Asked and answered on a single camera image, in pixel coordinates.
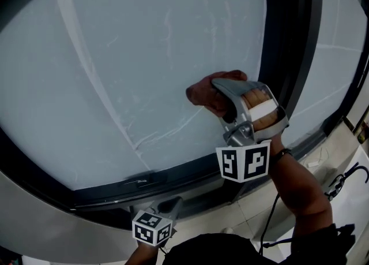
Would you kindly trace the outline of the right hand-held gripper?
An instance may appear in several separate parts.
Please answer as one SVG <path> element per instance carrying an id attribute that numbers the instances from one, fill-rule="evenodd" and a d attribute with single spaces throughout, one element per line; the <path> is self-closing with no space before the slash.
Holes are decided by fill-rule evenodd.
<path id="1" fill-rule="evenodd" d="M 216 148 L 222 178 L 243 183 L 267 175 L 271 138 L 289 126 L 284 109 L 278 104 L 269 87 L 258 81 L 215 78 L 212 84 L 233 104 L 234 118 L 228 122 L 220 118 L 225 130 L 227 147 Z M 269 94 L 270 100 L 248 109 L 242 96 L 258 89 Z M 253 121 L 278 110 L 278 121 L 263 130 L 254 131 Z"/>

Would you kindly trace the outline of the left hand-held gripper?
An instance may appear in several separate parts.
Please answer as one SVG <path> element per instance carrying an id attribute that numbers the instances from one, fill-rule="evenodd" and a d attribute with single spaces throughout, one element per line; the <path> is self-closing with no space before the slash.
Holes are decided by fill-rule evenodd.
<path id="1" fill-rule="evenodd" d="M 133 238 L 153 247 L 164 244 L 172 237 L 182 205 L 182 197 L 177 196 L 155 201 L 151 209 L 140 210 L 132 220 Z"/>

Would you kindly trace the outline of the brown cloth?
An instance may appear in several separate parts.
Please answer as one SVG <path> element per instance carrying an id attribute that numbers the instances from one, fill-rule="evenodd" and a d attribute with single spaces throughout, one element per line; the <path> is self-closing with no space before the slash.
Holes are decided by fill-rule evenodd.
<path id="1" fill-rule="evenodd" d="M 216 72 L 204 77 L 186 89 L 188 100 L 195 106 L 203 106 L 215 116 L 223 118 L 231 109 L 231 101 L 212 84 L 213 79 L 246 81 L 247 75 L 240 70 Z"/>

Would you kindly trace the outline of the frosted glass window pane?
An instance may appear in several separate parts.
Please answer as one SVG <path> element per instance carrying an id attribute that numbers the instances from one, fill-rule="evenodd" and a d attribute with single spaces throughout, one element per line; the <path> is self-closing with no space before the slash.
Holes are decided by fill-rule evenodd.
<path id="1" fill-rule="evenodd" d="M 0 127 L 71 190 L 225 144 L 186 88 L 257 79 L 266 0 L 0 0 Z"/>

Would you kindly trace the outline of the person's right forearm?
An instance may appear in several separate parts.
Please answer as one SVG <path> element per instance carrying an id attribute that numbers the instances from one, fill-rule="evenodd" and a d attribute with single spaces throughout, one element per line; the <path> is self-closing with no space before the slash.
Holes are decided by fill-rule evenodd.
<path id="1" fill-rule="evenodd" d="M 294 235 L 307 235 L 333 224 L 332 207 L 321 185 L 291 154 L 284 154 L 272 164 L 269 175 L 295 216 Z"/>

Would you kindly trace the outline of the person's left forearm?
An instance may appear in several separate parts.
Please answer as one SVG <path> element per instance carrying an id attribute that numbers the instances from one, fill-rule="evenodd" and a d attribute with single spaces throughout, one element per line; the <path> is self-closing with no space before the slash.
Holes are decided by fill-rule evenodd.
<path id="1" fill-rule="evenodd" d="M 158 247 L 138 242 L 138 247 L 126 261 L 125 265 L 156 265 L 158 254 Z"/>

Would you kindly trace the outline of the person's right hand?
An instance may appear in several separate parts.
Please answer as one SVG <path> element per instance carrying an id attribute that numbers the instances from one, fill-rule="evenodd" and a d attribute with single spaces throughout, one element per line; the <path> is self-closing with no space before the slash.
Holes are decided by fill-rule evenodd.
<path id="1" fill-rule="evenodd" d="M 242 99 L 244 100 L 248 109 L 252 109 L 253 107 L 264 103 L 271 99 L 268 93 L 261 91 L 259 89 L 252 89 L 246 92 Z M 257 132 L 259 130 L 263 130 L 274 125 L 278 121 L 278 110 L 275 109 L 273 112 L 265 115 L 255 121 L 253 121 L 254 131 Z"/>

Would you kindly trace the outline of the person's black clothing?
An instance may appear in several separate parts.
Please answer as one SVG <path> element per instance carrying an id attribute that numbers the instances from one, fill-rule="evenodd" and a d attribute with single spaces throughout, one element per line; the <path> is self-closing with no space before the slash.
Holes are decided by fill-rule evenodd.
<path id="1" fill-rule="evenodd" d="M 291 254 L 277 263 L 259 254 L 248 238 L 236 234 L 202 234 L 166 254 L 163 265 L 346 265 L 347 252 L 355 243 L 353 224 L 335 224 L 306 236 L 267 243 L 267 247 L 292 243 Z"/>

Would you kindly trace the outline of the black wristband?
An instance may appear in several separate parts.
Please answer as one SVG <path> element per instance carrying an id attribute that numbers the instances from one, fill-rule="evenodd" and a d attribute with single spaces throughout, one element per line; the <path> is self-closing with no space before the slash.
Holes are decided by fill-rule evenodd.
<path id="1" fill-rule="evenodd" d="M 272 156 L 270 159 L 271 164 L 275 165 L 284 155 L 291 155 L 292 151 L 289 148 L 284 148 L 279 151 L 276 155 Z"/>

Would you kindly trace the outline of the dark framed glass window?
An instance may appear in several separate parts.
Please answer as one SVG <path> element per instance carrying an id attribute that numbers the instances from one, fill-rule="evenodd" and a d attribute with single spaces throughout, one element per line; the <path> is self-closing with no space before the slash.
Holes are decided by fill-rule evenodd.
<path id="1" fill-rule="evenodd" d="M 366 15 L 366 0 L 358 1 Z M 260 70 L 255 80 L 270 87 L 285 108 L 289 120 L 311 68 L 321 15 L 322 0 L 266 0 Z M 361 77 L 367 74 L 363 64 L 367 54 L 366 37 L 356 73 L 339 108 L 312 132 L 290 145 L 299 158 L 345 119 L 362 84 Z M 0 127 L 0 174 L 25 189 L 28 194 L 42 200 L 47 207 L 55 207 L 79 218 L 119 229 L 130 229 L 128 213 L 139 204 L 183 196 L 184 204 L 179 216 L 184 219 L 233 203 L 268 181 L 267 177 L 261 177 L 238 184 L 222 179 L 215 151 L 166 170 L 146 173 L 151 172 L 166 173 L 167 182 L 151 188 L 124 187 L 123 182 L 130 179 L 127 178 L 112 184 L 74 191 L 41 169 Z"/>

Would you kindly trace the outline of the tall frosted fixed pane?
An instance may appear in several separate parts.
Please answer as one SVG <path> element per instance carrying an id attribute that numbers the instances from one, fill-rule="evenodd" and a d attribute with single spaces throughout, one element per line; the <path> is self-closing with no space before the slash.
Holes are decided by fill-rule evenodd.
<path id="1" fill-rule="evenodd" d="M 354 78 L 366 37 L 367 17 L 358 0 L 322 0 L 311 68 L 283 143 L 312 132 L 341 105 Z"/>

